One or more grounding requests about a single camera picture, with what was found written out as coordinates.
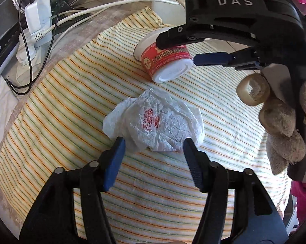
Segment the gloved right hand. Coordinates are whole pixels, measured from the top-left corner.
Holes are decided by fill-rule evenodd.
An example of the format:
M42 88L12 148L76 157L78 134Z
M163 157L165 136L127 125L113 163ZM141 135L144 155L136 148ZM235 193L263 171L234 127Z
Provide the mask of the gloved right hand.
M288 68L272 64L248 71L236 93L248 106L262 105L258 119L268 134L272 172L286 170L292 180L306 182L306 77L295 92Z

